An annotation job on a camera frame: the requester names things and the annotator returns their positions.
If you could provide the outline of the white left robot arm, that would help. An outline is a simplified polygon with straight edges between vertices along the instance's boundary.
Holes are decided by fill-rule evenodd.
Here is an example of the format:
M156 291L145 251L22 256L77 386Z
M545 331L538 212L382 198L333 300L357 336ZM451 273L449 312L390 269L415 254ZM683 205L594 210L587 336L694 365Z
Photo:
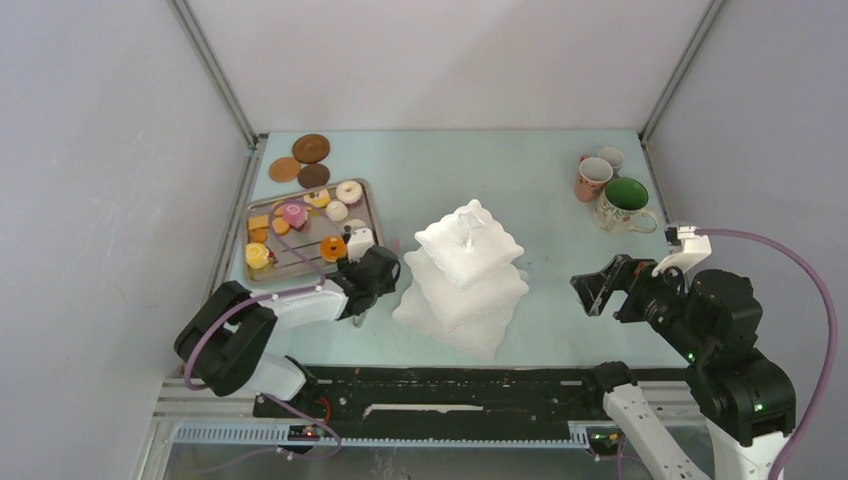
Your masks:
M307 383L308 371L286 354L285 332L362 316L395 291L400 271L397 255L375 245L357 260L343 259L321 281L287 291L260 293L237 281L222 283L174 342L186 386L218 397L247 389L277 398L292 416L308 414L316 390Z

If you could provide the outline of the pink-tipped metal tongs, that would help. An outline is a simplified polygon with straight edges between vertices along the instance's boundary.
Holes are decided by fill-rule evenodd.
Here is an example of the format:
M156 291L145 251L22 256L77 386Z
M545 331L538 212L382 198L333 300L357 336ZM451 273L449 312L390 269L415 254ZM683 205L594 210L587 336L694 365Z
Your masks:
M355 328L361 328L364 325L367 314L363 312L360 315L354 316L351 319L351 323Z

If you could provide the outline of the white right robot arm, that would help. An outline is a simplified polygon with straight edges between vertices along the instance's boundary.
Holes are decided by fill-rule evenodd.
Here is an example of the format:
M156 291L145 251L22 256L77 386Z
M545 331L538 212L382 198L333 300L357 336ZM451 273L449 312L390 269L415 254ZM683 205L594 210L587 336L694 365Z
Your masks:
M707 427L718 479L779 479L777 458L796 427L796 392L788 375L755 346L763 309L751 281L708 269L688 279L678 266L615 256L570 284L589 317L616 291L613 315L647 323L687 363L685 381Z

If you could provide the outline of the orange donut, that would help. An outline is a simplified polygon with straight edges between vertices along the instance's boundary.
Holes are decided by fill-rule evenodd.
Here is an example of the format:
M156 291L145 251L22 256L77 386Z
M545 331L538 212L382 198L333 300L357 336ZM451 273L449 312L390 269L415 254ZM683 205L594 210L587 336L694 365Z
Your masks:
M319 254L324 261L336 263L347 256L347 244L342 236L327 236L320 242Z

